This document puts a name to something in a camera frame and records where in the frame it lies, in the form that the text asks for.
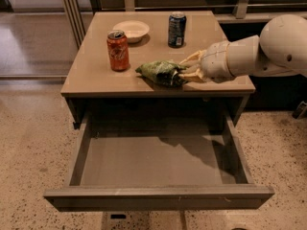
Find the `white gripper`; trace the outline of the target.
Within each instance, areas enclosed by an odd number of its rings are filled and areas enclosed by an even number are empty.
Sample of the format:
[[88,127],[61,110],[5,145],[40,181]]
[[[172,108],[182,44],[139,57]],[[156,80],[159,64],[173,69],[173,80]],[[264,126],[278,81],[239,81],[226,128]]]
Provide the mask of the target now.
[[221,83],[233,81],[235,77],[231,74],[227,65],[227,48],[229,41],[212,44],[207,50],[198,50],[179,64],[192,66],[201,61],[200,68],[182,70],[178,75],[186,81],[206,82],[214,81]]

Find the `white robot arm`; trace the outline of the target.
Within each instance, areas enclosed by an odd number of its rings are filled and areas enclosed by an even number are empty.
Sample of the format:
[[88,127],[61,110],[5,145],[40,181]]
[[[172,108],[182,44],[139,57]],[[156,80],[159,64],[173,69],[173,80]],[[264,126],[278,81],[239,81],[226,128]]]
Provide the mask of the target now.
[[216,83],[241,76],[307,77],[307,19],[284,14],[270,20],[261,34],[222,41],[181,62],[186,81]]

